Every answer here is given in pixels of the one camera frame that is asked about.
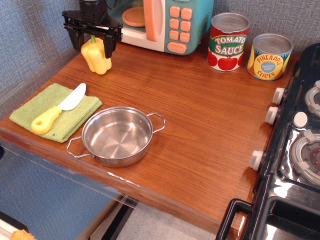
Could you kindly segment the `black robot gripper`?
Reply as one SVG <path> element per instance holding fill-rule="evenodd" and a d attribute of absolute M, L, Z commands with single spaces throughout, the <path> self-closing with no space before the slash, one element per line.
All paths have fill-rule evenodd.
<path fill-rule="evenodd" d="M 123 38 L 123 24 L 108 14 L 112 8 L 106 0 L 80 0 L 79 10 L 64 10 L 64 28 L 73 48 L 80 52 L 85 43 L 84 34 L 103 38 L 105 58 L 112 57 L 117 41 Z"/>

